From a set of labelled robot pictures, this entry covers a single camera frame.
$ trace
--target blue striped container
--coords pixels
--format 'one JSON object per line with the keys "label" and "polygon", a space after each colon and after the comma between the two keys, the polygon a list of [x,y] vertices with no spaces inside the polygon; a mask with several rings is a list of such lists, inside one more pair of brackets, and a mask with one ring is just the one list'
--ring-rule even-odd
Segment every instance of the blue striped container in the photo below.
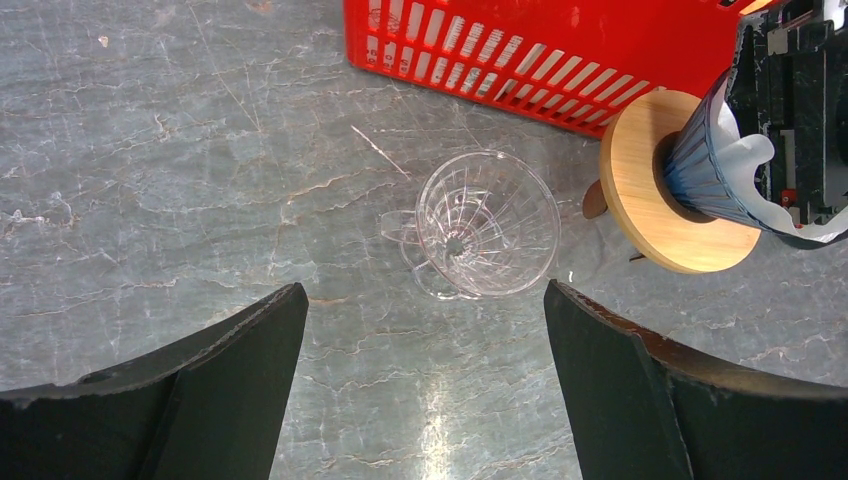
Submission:
{"label": "blue striped container", "polygon": [[681,205],[710,217],[723,218],[743,225],[771,230],[748,213],[725,182],[713,147],[710,113],[713,98],[727,78],[719,77],[701,100],[695,113],[680,132],[671,155],[666,159],[666,185]]}

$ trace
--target wooden coffee dripper stand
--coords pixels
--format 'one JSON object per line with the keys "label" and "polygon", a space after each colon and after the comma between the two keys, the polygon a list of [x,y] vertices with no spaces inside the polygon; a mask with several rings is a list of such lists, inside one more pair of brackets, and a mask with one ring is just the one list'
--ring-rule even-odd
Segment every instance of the wooden coffee dripper stand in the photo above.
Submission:
{"label": "wooden coffee dripper stand", "polygon": [[622,110],[601,141],[601,179],[583,199],[586,218],[608,207],[642,255],[680,273],[733,267],[760,238],[756,228],[687,209],[665,185],[662,161],[699,102],[688,93],[659,90]]}

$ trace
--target red basket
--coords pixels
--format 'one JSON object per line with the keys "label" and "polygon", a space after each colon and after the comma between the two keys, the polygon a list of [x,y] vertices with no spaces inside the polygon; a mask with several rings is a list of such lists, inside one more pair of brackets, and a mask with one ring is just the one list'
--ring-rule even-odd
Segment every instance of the red basket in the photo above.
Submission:
{"label": "red basket", "polygon": [[366,70],[600,137],[640,93],[703,96],[733,59],[741,13],[766,3],[345,0],[347,55]]}

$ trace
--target gray marble surface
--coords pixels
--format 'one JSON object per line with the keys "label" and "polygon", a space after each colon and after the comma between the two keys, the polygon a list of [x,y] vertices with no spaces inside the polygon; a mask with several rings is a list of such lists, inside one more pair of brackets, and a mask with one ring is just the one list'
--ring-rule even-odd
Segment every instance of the gray marble surface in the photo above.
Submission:
{"label": "gray marble surface", "polygon": [[[598,145],[351,68],[341,2],[0,6],[0,388],[67,383],[275,288],[311,306],[272,478],[580,478],[540,286],[435,302],[385,211],[480,147],[561,206],[551,276],[719,357],[848,386],[848,243],[676,275],[580,214]],[[407,179],[352,127],[411,173]]]}

